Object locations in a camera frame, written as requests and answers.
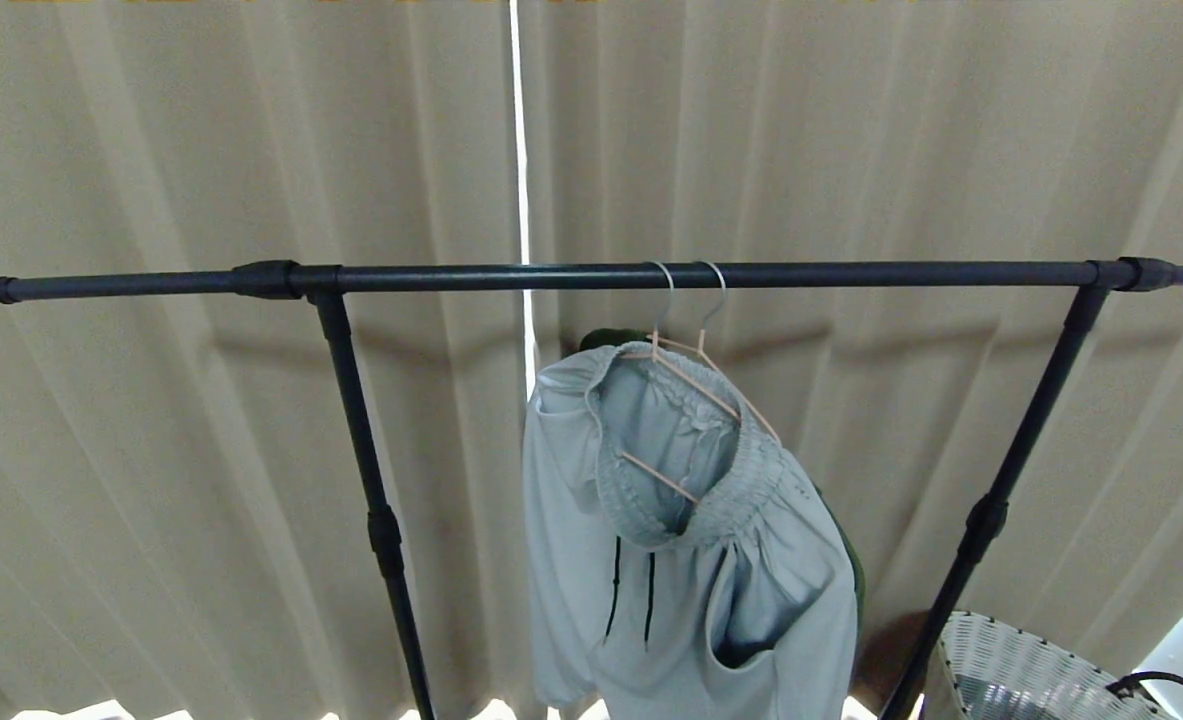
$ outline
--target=black drawstring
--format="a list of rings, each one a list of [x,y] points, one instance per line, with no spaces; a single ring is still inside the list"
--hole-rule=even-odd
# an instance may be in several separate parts
[[[609,624],[605,625],[605,637],[609,637],[613,629],[613,615],[618,611],[618,570],[622,567],[622,538],[618,538],[618,544],[613,547],[613,605],[609,605]]]
[[[649,552],[649,610],[645,614],[645,650],[649,649],[649,625],[654,624],[654,553]]]

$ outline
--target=black metal rod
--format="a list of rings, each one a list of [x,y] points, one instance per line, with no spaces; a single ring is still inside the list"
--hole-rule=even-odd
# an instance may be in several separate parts
[[[1183,266],[1171,270],[1183,284]],[[1098,284],[1121,288],[1138,283],[1139,265],[1126,260],[1082,262],[724,262],[729,287],[965,287]],[[706,265],[668,264],[675,287],[719,287]],[[317,292],[450,292],[486,290],[664,288],[667,277],[652,264],[601,265],[425,265],[348,268],[254,262],[199,273],[144,273],[57,278],[0,278],[0,301],[65,297],[192,296],[238,293],[300,297]]]
[[[431,708],[426,663],[422,661],[422,643],[418,641],[409,585],[405,579],[399,520],[390,504],[386,501],[386,492],[382,489],[382,471],[377,463],[377,450],[373,447],[373,428],[364,407],[364,389],[358,382],[347,304],[338,293],[318,293],[311,296],[309,300],[318,311],[319,324],[329,340],[334,372],[338,375],[338,389],[343,398],[343,409],[347,411],[347,427],[353,436],[358,479],[363,484],[364,500],[368,502],[368,541],[373,553],[377,556],[377,565],[386,582],[386,593],[390,597],[395,630],[400,637],[400,648],[405,651],[405,667],[408,667],[409,683],[413,687],[413,702],[419,715],[426,720],[435,720],[435,712]]]
[[[1049,356],[1048,364],[1045,365],[1045,374],[1035,387],[1035,395],[1032,396],[1032,402],[1026,407],[1026,415],[1022,416],[1017,432],[1013,434],[1013,442],[1008,447],[997,473],[995,473],[993,487],[970,511],[965,525],[965,537],[956,551],[956,560],[952,562],[951,570],[948,571],[948,578],[943,582],[938,597],[933,601],[933,607],[929,609],[929,616],[922,625],[919,637],[916,637],[911,656],[901,669],[893,693],[884,703],[880,720],[903,720],[911,711],[911,706],[914,705],[916,687],[924,676],[930,653],[933,651],[942,630],[946,628],[951,611],[956,609],[959,597],[965,592],[969,578],[987,553],[990,541],[1004,527],[1008,514],[1008,497],[1013,493],[1013,487],[1016,486],[1017,478],[1022,474],[1026,460],[1032,455],[1035,442],[1040,437],[1040,430],[1045,428],[1053,406],[1058,401],[1058,395],[1062,391],[1062,385],[1066,384],[1067,375],[1071,375],[1080,348],[1084,346],[1085,338],[1088,337],[1098,314],[1103,311],[1103,304],[1106,304],[1108,293],[1111,291],[1106,287],[1082,287],[1077,292],[1075,300],[1071,303],[1071,310],[1067,311],[1062,325],[1062,333],[1058,337],[1053,355]]]

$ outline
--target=hanger hook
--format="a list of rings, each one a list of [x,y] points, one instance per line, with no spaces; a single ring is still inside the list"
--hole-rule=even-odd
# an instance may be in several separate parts
[[[711,268],[711,272],[715,272],[715,277],[720,279],[720,301],[719,304],[716,304],[715,307],[711,307],[710,313],[706,313],[705,318],[702,318],[702,327],[697,331],[697,353],[705,355],[702,346],[706,343],[706,323],[710,323],[711,318],[715,318],[716,313],[719,313],[719,311],[724,309],[724,301],[728,301],[729,299],[729,286],[728,283],[724,283],[724,273],[720,272],[715,262],[699,260],[699,264],[706,265],[707,268]]]
[[[654,350],[658,350],[658,329],[661,326],[662,320],[667,319],[667,313],[670,313],[670,301],[672,301],[675,296],[675,278],[672,277],[667,265],[660,264],[658,260],[649,260],[649,262],[658,265],[658,268],[667,275],[667,304],[662,305],[661,313],[654,319]]]

